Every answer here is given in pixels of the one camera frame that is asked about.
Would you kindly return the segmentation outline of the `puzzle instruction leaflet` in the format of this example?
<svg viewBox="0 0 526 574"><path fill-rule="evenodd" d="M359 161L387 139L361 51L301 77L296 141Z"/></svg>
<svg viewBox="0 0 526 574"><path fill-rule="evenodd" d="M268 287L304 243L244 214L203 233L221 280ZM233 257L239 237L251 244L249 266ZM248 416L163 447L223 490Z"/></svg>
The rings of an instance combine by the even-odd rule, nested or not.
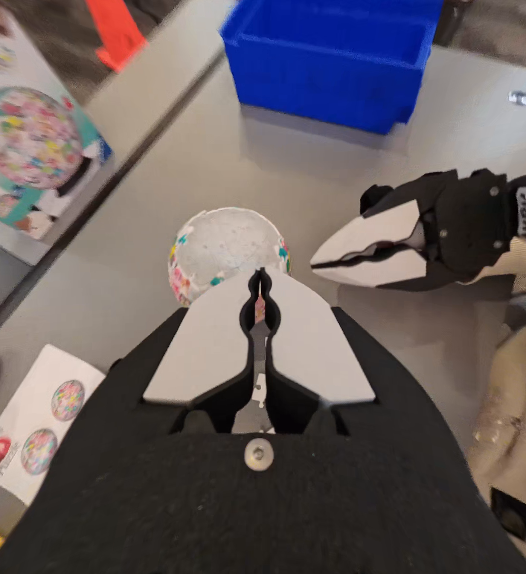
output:
<svg viewBox="0 0 526 574"><path fill-rule="evenodd" d="M30 506L69 428L105 375L47 344L0 415L0 487Z"/></svg>

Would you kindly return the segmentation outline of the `puzzle ball cardboard box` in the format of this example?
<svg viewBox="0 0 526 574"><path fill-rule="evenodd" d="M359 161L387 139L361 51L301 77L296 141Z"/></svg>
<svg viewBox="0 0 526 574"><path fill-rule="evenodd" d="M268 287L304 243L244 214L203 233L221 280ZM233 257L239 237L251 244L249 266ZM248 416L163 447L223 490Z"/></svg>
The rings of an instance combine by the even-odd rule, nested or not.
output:
<svg viewBox="0 0 526 574"><path fill-rule="evenodd" d="M113 152L0 4L0 222L43 240Z"/></svg>

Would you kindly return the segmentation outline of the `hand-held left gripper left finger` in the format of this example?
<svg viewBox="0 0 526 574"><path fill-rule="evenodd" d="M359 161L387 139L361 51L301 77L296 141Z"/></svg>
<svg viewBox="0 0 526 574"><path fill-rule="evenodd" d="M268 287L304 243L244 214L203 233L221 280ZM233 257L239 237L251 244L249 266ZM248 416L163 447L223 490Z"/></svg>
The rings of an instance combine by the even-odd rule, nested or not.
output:
<svg viewBox="0 0 526 574"><path fill-rule="evenodd" d="M204 411L217 432L231 432L253 391L259 286L260 272L245 271L191 304L144 391L146 403Z"/></svg>

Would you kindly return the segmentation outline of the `blue plastic bin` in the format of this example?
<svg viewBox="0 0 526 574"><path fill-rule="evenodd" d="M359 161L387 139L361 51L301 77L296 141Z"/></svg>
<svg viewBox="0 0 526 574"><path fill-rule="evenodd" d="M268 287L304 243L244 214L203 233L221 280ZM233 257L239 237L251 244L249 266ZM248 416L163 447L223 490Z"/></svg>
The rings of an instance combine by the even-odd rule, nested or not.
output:
<svg viewBox="0 0 526 574"><path fill-rule="evenodd" d="M239 1L220 35L241 104L388 134L417 104L443 1Z"/></svg>

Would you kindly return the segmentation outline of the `orange safety cone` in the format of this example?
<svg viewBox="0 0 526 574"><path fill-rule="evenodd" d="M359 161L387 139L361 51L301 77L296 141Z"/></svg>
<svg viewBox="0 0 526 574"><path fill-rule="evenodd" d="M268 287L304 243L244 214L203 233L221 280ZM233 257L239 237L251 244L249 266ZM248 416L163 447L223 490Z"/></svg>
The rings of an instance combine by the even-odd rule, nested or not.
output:
<svg viewBox="0 0 526 574"><path fill-rule="evenodd" d="M101 39L99 60L116 73L148 45L124 1L86 1Z"/></svg>

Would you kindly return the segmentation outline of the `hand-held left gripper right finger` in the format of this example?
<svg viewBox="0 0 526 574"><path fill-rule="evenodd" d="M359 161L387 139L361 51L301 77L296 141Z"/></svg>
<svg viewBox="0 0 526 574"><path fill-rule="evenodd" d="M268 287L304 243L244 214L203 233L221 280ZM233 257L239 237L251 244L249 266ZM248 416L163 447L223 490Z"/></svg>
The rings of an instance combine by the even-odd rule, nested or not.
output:
<svg viewBox="0 0 526 574"><path fill-rule="evenodd" d="M265 268L261 294L270 330L266 410L277 434L302 434L318 410L374 402L375 392L324 298Z"/></svg>

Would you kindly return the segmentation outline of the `colourful puzzle ball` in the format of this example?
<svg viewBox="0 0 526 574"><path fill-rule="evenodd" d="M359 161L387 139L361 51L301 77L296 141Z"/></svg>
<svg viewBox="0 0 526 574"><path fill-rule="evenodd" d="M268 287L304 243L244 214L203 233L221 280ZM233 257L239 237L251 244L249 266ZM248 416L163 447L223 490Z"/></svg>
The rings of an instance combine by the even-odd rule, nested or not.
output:
<svg viewBox="0 0 526 574"><path fill-rule="evenodd" d="M167 263L170 287L184 307L239 273L267 267L291 275L287 244L269 219L239 207L191 217L177 232Z"/></svg>

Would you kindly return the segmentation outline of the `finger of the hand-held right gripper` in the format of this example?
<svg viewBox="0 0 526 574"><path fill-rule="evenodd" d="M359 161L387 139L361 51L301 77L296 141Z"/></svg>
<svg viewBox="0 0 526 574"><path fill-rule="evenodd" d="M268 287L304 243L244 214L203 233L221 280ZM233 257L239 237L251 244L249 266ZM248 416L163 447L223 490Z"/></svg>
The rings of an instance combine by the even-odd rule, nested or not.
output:
<svg viewBox="0 0 526 574"><path fill-rule="evenodd" d="M391 246L409 239L420 219L416 200L369 217L358 216L329 237L312 256L313 269L343 261L350 254L362 255L380 243Z"/></svg>
<svg viewBox="0 0 526 574"><path fill-rule="evenodd" d="M377 256L313 264L313 272L335 283L377 288L426 276L426 259L412 248L393 248Z"/></svg>

